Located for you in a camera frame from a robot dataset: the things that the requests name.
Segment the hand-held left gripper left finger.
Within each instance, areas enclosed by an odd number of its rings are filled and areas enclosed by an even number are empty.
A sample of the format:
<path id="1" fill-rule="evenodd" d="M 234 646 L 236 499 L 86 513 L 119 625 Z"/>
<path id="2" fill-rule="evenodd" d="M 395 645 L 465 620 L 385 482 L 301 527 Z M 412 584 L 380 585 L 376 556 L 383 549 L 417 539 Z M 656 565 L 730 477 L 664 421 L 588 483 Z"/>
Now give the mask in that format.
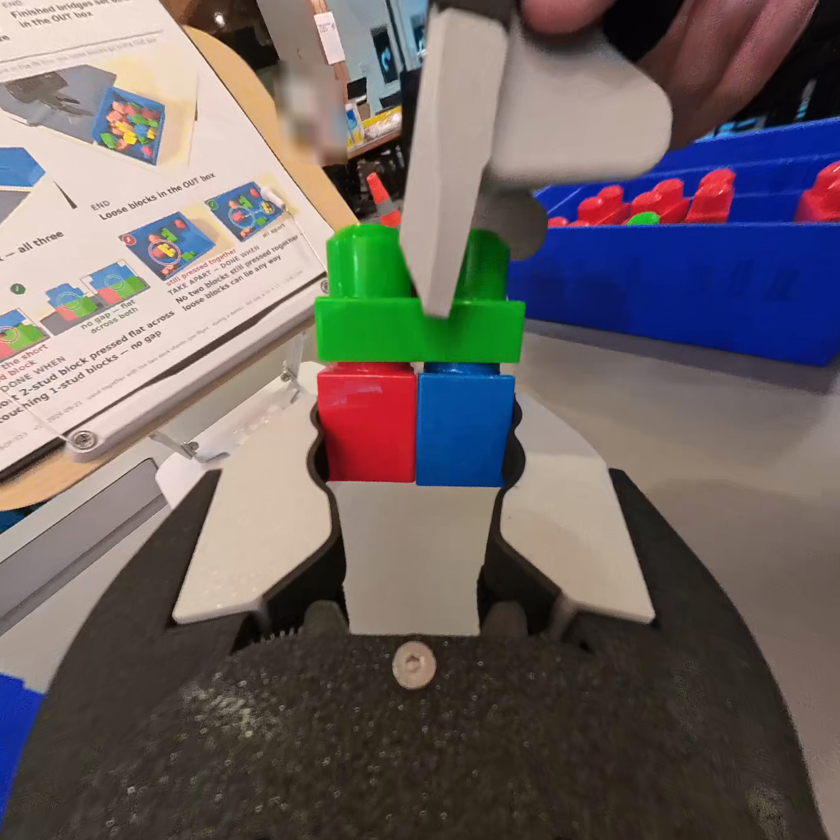
<path id="1" fill-rule="evenodd" d="M 215 470 L 175 623 L 250 615 L 282 634 L 313 603 L 341 603 L 347 561 L 322 445 L 317 397 L 298 394 Z"/>

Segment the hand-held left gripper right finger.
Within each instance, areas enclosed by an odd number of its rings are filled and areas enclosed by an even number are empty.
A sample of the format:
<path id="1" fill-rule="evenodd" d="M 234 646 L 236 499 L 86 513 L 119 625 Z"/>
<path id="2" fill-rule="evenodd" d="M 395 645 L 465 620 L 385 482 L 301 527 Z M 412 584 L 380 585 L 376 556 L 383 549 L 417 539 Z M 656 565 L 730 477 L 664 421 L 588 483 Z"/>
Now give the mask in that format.
<path id="1" fill-rule="evenodd" d="M 560 639 L 578 616 L 656 618 L 609 468 L 571 425 L 519 394 L 480 570 L 480 631 Z"/>

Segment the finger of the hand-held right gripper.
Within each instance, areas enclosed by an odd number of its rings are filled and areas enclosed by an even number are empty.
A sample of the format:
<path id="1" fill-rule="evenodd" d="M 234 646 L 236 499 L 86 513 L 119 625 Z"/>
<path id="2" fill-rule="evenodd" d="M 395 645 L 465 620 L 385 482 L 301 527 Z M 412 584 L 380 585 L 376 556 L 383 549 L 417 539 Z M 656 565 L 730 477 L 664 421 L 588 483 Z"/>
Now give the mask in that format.
<path id="1" fill-rule="evenodd" d="M 446 319 L 454 301 L 509 34 L 509 7 L 428 9 L 400 245 L 429 317 Z"/>
<path id="2" fill-rule="evenodd" d="M 314 19 L 319 2 L 257 1 L 257 6 L 280 61 L 326 65 Z"/>

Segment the cluster of assembled block bridges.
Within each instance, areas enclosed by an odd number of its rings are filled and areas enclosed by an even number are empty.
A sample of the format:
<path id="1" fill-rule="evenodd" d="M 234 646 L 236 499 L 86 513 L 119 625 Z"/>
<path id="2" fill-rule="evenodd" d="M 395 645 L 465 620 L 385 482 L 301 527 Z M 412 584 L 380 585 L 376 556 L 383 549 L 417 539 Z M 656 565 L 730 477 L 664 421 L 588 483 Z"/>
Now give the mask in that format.
<path id="1" fill-rule="evenodd" d="M 653 213 L 662 224 L 838 221 L 838 160 L 813 156 L 644 175 L 606 185 L 550 187 L 539 195 L 548 226 L 626 224 Z"/>

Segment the red single-stud toy block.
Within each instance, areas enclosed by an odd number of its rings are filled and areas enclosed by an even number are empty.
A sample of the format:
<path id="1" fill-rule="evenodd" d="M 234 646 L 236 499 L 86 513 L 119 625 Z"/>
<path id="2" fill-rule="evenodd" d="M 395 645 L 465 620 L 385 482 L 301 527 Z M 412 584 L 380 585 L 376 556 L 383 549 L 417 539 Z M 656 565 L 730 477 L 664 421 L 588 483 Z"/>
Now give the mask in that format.
<path id="1" fill-rule="evenodd" d="M 412 484 L 417 375 L 407 362 L 336 362 L 318 373 L 331 481 Z"/>

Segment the blue single-stud toy block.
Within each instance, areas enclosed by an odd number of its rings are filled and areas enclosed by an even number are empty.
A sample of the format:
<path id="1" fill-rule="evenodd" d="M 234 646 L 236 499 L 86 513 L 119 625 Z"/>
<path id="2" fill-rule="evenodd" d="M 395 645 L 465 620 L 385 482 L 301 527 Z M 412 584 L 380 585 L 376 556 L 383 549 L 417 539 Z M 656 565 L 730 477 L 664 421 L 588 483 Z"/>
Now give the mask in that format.
<path id="1" fill-rule="evenodd" d="M 503 485 L 515 377 L 499 364 L 426 362 L 417 380 L 416 484 Z"/>

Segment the green two-stud toy block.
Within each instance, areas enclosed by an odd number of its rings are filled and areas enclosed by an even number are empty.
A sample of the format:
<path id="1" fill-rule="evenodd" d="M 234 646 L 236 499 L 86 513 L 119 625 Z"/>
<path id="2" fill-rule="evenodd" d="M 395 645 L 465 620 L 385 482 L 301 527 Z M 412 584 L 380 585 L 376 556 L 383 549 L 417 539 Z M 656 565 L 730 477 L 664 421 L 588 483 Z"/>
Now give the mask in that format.
<path id="1" fill-rule="evenodd" d="M 396 228 L 343 227 L 327 258 L 329 292 L 314 302 L 321 361 L 519 362 L 526 307 L 508 299 L 510 250 L 496 234 L 470 231 L 446 318 L 424 313 Z"/>

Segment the blue plastic bin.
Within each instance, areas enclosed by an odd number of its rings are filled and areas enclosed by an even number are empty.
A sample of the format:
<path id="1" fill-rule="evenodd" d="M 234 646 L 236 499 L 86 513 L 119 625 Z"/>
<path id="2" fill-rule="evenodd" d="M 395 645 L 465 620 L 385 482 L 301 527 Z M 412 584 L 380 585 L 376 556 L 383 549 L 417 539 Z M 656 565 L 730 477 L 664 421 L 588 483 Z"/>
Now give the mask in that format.
<path id="1" fill-rule="evenodd" d="M 839 347 L 838 222 L 796 223 L 802 193 L 838 162 L 838 119 L 700 140 L 620 182 L 624 200 L 668 179 L 693 195 L 735 174 L 723 224 L 554 227 L 511 263 L 528 319 L 824 366 Z"/>
<path id="2" fill-rule="evenodd" d="M 1 816 L 43 697 L 22 679 L 1 674 Z"/>

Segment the grey desk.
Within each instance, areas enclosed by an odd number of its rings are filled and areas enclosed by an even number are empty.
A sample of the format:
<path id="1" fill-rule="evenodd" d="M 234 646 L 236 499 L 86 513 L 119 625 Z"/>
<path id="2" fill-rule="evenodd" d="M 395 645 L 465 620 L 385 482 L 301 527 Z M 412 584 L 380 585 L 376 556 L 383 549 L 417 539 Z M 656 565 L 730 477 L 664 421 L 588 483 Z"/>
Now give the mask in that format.
<path id="1" fill-rule="evenodd" d="M 625 471 L 749 625 L 838 823 L 838 362 L 814 368 L 529 322 L 519 388 Z M 2 567 L 163 447 L 133 451 L 2 536 Z M 44 691 L 93 604 L 154 527 L 150 500 L 2 617 L 2 675 Z"/>

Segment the person's right hand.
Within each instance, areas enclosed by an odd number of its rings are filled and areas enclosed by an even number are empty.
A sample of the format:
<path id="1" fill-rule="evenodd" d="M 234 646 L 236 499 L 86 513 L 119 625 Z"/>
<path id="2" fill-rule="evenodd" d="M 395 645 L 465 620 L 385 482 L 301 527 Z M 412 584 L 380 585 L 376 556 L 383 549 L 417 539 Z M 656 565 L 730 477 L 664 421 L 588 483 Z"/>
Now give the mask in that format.
<path id="1" fill-rule="evenodd" d="M 728 121 L 767 85 L 811 23 L 817 1 L 524 1 L 536 35 L 600 25 L 666 94 L 669 149 Z"/>

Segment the orange striped traffic cone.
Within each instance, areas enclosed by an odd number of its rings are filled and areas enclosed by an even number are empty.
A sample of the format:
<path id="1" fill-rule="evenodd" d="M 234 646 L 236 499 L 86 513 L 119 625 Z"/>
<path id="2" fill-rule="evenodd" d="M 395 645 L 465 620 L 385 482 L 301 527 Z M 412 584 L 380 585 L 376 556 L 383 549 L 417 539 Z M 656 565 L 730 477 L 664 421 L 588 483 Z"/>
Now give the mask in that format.
<path id="1" fill-rule="evenodd" d="M 399 228 L 402 223 L 402 214 L 393 202 L 380 176 L 375 171 L 371 171 L 365 180 L 369 187 L 380 224 L 388 228 Z"/>

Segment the printed instruction sheet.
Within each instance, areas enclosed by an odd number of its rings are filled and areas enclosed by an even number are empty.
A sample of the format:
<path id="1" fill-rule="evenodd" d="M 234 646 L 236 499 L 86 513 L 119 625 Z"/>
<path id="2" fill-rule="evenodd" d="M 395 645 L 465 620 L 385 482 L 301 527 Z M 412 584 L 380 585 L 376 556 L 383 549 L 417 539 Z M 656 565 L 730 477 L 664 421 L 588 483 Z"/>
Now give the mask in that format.
<path id="1" fill-rule="evenodd" d="M 2 2 L 2 477 L 312 313 L 330 225 L 161 2 Z"/>

